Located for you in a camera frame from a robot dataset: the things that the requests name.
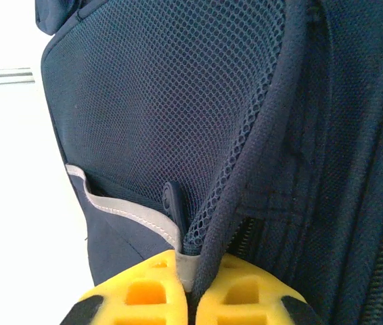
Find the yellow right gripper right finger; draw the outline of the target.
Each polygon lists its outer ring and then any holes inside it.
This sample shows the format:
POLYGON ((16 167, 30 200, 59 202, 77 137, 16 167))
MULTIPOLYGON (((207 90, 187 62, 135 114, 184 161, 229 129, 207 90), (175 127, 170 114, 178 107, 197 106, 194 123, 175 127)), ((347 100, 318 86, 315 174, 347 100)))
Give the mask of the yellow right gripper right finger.
POLYGON ((265 270, 226 254, 202 295, 196 324, 320 324, 321 318, 293 288, 265 270))

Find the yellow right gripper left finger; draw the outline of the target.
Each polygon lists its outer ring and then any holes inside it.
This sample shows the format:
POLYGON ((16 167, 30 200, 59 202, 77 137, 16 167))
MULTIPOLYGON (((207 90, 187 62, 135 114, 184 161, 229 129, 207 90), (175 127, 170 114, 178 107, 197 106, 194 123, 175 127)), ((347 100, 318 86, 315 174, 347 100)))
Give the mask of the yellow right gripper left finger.
POLYGON ((175 251, 159 253, 87 291, 61 323, 187 324, 187 299, 177 277, 175 251))

